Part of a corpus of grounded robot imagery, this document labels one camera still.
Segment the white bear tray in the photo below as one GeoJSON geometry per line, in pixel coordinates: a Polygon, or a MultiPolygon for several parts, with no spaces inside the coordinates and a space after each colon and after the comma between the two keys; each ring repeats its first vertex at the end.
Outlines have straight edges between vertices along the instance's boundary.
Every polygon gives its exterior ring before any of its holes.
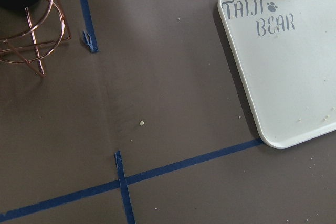
{"type": "Polygon", "coordinates": [[[261,139],[284,149],[335,130],[335,0],[218,0],[261,139]]]}

